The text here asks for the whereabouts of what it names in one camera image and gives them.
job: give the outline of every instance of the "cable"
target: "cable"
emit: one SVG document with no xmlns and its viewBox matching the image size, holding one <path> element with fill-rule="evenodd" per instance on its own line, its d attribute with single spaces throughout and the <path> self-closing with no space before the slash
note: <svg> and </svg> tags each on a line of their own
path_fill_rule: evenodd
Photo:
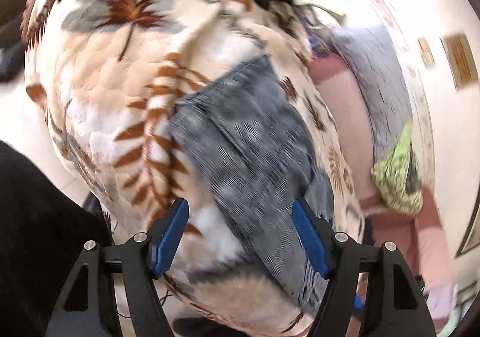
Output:
<svg viewBox="0 0 480 337">
<path fill-rule="evenodd" d="M 122 315 L 122 314 L 120 314 L 118 311 L 117 311 L 117 314 L 118 314 L 120 317 L 122 317 L 122 318 L 131 319 L 131 317 L 127 317 L 126 315 Z"/>
<path fill-rule="evenodd" d="M 161 305 L 162 307 L 163 307 L 163 305 L 165 304 L 165 302 L 167 301 L 167 298 L 168 298 L 169 296 L 173 296 L 173 294 L 169 294 L 169 292 L 170 292 L 169 290 L 166 290 L 165 296 L 164 296 L 164 297 L 161 299 L 161 301 L 160 301 L 160 305 Z"/>
<path fill-rule="evenodd" d="M 117 229 L 118 224 L 119 224 L 119 222 L 117 221 L 117 224 L 115 224 L 115 227 L 114 227 L 113 230 L 112 230 L 112 237 L 113 237 L 113 235 L 114 235 L 114 233 L 115 233 L 115 230 Z"/>
<path fill-rule="evenodd" d="M 167 301 L 167 298 L 170 297 L 170 296 L 173 296 L 173 294 L 169 294 L 169 292 L 170 292 L 169 290 L 166 290 L 165 296 L 160 300 L 160 304 L 161 304 L 162 307 L 165 304 L 165 302 Z M 131 319 L 131 317 L 120 314 L 118 311 L 117 311 L 117 314 L 122 318 Z"/>
</svg>

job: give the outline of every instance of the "blue gripper pad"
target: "blue gripper pad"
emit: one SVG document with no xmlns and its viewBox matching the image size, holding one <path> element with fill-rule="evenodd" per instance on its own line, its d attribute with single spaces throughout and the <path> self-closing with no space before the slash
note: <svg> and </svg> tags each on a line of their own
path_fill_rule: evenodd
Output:
<svg viewBox="0 0 480 337">
<path fill-rule="evenodd" d="M 318 272 L 324 279 L 328 279 L 330 268 L 326 264 L 325 245 L 318 237 L 314 226 L 298 200 L 292 206 L 292 219 L 313 270 Z"/>
<path fill-rule="evenodd" d="M 153 273 L 157 278 L 162 276 L 172 266 L 173 257 L 177 252 L 187 222 L 188 203 L 186 200 L 183 200 L 173 216 L 168 229 L 165 231 L 160 244 L 157 246 L 157 259 L 153 267 Z"/>
<path fill-rule="evenodd" d="M 362 300 L 355 295 L 355 301 L 353 302 L 353 306 L 357 309 L 357 310 L 363 310 L 363 302 Z"/>
</svg>

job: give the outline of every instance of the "blanket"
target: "blanket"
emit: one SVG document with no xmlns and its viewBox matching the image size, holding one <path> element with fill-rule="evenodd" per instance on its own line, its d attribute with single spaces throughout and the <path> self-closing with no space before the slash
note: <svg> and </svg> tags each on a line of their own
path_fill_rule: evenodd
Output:
<svg viewBox="0 0 480 337">
<path fill-rule="evenodd" d="M 189 224 L 165 275 L 173 293 L 250 335 L 306 335 L 311 314 L 259 260 L 247 257 L 207 181 L 169 132 L 177 100 L 267 55 L 310 133 L 315 165 L 332 184 L 336 228 L 361 240 L 364 219 L 351 171 L 309 77 L 308 40 L 291 6 L 272 2 L 266 11 L 253 0 L 34 0 L 25 24 L 27 93 L 43 109 L 64 166 L 118 222 L 116 242 L 146 231 L 174 198 L 184 197 Z"/>
</svg>

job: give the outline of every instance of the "green cloth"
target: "green cloth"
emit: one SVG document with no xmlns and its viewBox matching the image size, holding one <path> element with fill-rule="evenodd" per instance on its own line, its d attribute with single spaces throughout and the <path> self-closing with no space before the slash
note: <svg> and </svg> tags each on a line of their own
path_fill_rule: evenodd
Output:
<svg viewBox="0 0 480 337">
<path fill-rule="evenodd" d="M 403 214 L 416 215 L 423 206 L 417 160 L 412 150 L 413 123 L 405 124 L 400 140 L 383 161 L 371 169 L 371 178 L 385 206 Z"/>
</svg>

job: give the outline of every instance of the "picture frame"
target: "picture frame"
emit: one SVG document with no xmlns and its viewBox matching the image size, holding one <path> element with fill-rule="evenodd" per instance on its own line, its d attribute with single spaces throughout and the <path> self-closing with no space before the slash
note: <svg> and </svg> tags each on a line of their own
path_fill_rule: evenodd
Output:
<svg viewBox="0 0 480 337">
<path fill-rule="evenodd" d="M 480 246 L 480 189 L 475 200 L 475 207 L 470 218 L 469 226 L 457 251 L 456 258 Z"/>
<path fill-rule="evenodd" d="M 442 44 L 450 64 L 455 89 L 478 83 L 477 67 L 465 33 L 446 36 L 442 38 Z"/>
<path fill-rule="evenodd" d="M 431 53 L 430 45 L 426 38 L 418 38 L 418 45 L 420 47 L 420 55 L 423 60 L 423 64 L 426 69 L 431 69 L 435 67 L 435 59 Z"/>
</svg>

